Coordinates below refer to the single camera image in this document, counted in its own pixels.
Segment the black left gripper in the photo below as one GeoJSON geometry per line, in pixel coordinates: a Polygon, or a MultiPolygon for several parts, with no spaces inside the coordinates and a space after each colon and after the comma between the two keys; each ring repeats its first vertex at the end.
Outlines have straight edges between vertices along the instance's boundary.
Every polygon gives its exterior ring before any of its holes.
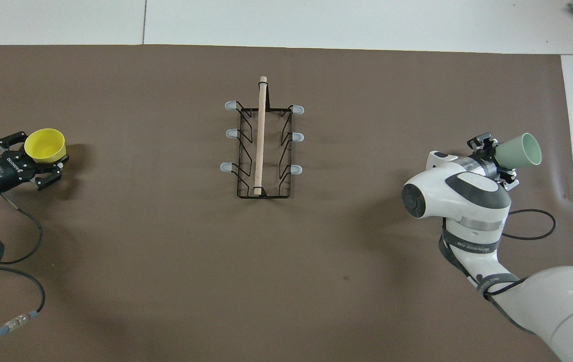
{"type": "Polygon", "coordinates": [[[66,154],[59,160],[51,163],[37,163],[25,153],[25,141],[28,135],[19,131],[0,138],[0,194],[28,183],[34,178],[37,190],[42,191],[59,181],[63,176],[63,167],[69,161],[66,154]],[[11,147],[21,146],[11,151],[11,147]]]}

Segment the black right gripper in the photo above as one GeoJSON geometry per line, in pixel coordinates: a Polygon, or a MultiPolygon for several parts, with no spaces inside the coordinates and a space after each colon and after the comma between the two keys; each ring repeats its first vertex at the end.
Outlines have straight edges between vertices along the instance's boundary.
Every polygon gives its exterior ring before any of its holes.
{"type": "Polygon", "coordinates": [[[484,133],[471,138],[466,142],[473,150],[466,157],[466,170],[486,176],[497,178],[497,183],[509,192],[518,186],[520,181],[516,169],[498,168],[494,158],[494,149],[499,145],[498,140],[491,133],[484,133]]]}

